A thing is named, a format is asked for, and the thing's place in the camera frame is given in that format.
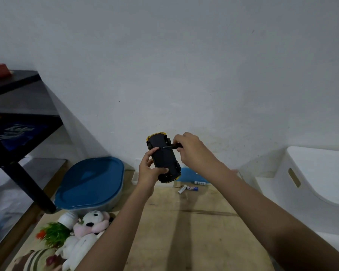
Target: forearm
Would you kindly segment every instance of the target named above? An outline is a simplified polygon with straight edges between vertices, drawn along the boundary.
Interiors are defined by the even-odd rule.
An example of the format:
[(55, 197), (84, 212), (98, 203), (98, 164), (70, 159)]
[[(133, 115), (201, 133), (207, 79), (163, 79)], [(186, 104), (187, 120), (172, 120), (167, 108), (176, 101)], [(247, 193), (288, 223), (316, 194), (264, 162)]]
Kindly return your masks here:
[(204, 172), (264, 248), (285, 268), (339, 270), (339, 252), (218, 162)]
[(147, 200), (147, 192), (137, 186), (76, 271), (123, 270)]

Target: person's right hand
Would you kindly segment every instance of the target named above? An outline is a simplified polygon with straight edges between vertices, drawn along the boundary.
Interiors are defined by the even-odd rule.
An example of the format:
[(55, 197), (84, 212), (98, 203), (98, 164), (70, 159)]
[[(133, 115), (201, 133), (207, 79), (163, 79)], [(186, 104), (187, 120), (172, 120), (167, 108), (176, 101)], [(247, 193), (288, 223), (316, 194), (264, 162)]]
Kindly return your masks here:
[(177, 134), (173, 143), (182, 144), (183, 148), (177, 148), (181, 154), (182, 162), (202, 176), (206, 172), (206, 168), (220, 162), (197, 136), (189, 132), (185, 132), (183, 135)]

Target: black metal post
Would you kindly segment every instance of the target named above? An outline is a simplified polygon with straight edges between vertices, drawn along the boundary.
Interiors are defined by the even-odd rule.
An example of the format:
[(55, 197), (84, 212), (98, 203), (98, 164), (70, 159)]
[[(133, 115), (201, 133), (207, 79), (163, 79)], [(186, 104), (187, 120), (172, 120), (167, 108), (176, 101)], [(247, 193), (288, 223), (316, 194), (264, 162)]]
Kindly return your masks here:
[(55, 204), (45, 194), (45, 192), (37, 185), (32, 177), (17, 162), (12, 162), (1, 169), (35, 201), (38, 206), (48, 214), (52, 214), (56, 210)]

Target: bin handle hole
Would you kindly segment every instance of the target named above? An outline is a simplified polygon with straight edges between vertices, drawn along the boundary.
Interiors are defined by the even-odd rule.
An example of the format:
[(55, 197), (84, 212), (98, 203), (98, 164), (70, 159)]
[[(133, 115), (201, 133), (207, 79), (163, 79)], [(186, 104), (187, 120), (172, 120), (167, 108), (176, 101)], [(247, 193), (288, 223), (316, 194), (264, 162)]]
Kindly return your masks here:
[(289, 168), (287, 173), (289, 173), (289, 175), (290, 175), (292, 181), (295, 183), (296, 187), (299, 188), (302, 183), (300, 182), (299, 178), (296, 176), (295, 172), (291, 168)]

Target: person's left hand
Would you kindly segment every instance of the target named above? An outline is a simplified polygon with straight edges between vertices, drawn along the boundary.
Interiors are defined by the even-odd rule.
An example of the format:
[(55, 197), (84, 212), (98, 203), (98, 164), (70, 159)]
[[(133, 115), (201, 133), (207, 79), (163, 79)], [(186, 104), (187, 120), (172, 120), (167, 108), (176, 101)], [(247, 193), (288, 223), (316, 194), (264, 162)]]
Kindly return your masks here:
[(153, 164), (153, 160), (149, 159), (149, 157), (158, 149), (159, 147), (155, 147), (149, 150), (140, 162), (137, 186), (143, 188), (145, 192), (148, 192), (148, 197), (153, 194), (154, 185), (158, 180), (158, 176), (168, 172), (168, 168), (150, 168), (151, 164)]

